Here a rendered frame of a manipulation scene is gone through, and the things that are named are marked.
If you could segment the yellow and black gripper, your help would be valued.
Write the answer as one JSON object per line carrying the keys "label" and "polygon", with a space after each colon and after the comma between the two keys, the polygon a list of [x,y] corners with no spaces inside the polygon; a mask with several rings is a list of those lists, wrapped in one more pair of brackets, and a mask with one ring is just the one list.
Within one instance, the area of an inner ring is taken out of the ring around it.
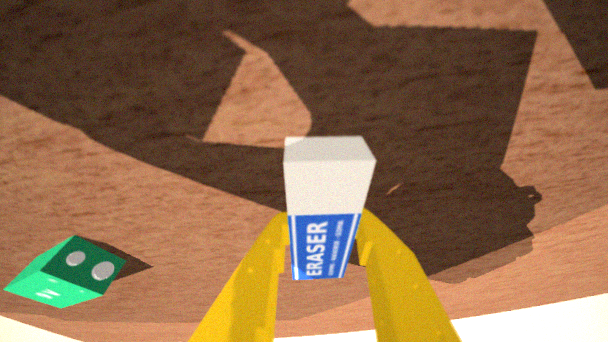
{"label": "yellow and black gripper", "polygon": [[[414,253],[363,208],[356,233],[377,342],[462,342]],[[274,342],[279,273],[290,245],[287,212],[250,248],[188,342]]]}

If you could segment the blue and white eraser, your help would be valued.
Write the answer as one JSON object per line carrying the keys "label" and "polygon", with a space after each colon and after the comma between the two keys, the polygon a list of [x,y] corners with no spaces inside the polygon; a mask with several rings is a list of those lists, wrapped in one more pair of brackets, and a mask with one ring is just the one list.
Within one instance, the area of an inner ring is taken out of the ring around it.
{"label": "blue and white eraser", "polygon": [[286,138],[293,280],[344,277],[375,162],[362,137]]}

